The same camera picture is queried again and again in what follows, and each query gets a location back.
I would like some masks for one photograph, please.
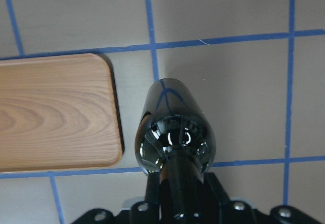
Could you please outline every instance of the wood grain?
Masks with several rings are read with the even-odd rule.
[[[109,167],[122,156],[111,71],[93,54],[0,62],[0,171]]]

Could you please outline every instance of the wooden board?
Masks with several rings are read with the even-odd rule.
[[[0,172],[116,164],[115,103],[110,68],[94,54],[0,61]]]

